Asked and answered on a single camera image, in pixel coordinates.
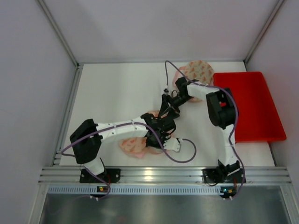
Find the floral mesh laundry bag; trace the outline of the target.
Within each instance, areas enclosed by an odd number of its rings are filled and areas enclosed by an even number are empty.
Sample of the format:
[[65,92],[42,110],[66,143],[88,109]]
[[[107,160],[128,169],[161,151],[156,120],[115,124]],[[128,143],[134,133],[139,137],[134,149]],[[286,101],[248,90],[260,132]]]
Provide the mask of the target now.
[[182,73],[192,81],[199,81],[202,84],[210,85],[213,81],[214,70],[208,62],[202,60],[191,61],[179,67],[172,81],[174,90],[171,92],[171,96],[173,98],[182,97],[185,91],[184,88],[188,84],[188,80],[182,76]]

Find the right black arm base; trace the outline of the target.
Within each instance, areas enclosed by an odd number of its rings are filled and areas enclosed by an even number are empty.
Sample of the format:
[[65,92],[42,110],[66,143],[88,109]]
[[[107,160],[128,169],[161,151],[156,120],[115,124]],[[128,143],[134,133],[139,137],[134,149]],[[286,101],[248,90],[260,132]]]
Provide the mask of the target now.
[[205,168],[202,171],[204,183],[215,186],[220,183],[242,183],[246,182],[243,168],[239,161],[232,165],[224,165],[218,160],[218,166],[215,168]]

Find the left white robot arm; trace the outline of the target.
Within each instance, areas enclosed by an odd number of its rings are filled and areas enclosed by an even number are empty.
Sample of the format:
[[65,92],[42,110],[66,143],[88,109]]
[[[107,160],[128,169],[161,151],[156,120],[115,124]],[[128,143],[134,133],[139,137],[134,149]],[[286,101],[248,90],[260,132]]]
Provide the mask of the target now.
[[104,163],[99,157],[101,145],[145,137],[146,146],[179,152],[180,140],[170,134],[175,128],[172,119],[155,117],[150,113],[112,124],[95,123],[93,119],[87,119],[70,136],[70,141],[76,163],[84,165],[93,174],[100,175],[105,172]]

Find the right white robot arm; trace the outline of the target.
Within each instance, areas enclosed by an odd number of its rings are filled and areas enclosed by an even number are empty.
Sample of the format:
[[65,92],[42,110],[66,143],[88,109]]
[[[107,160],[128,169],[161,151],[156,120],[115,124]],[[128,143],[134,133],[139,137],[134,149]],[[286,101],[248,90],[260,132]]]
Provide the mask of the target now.
[[235,151],[235,128],[239,113],[230,89],[209,86],[185,77],[179,78],[175,85],[178,89],[176,96],[167,93],[162,95],[159,117],[179,117],[179,107],[192,98],[206,101],[209,119],[215,127],[221,129],[225,147],[220,151],[218,159],[219,173],[229,176],[239,171],[240,161]]

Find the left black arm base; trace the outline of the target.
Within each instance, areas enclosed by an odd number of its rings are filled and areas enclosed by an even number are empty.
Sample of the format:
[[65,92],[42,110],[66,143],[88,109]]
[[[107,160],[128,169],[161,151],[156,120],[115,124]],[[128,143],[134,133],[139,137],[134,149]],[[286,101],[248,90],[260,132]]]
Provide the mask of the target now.
[[[104,180],[106,183],[117,183],[121,177],[121,169],[108,168],[102,174],[97,175],[98,178]],[[80,183],[102,183],[99,179],[93,177],[85,168],[81,169]]]

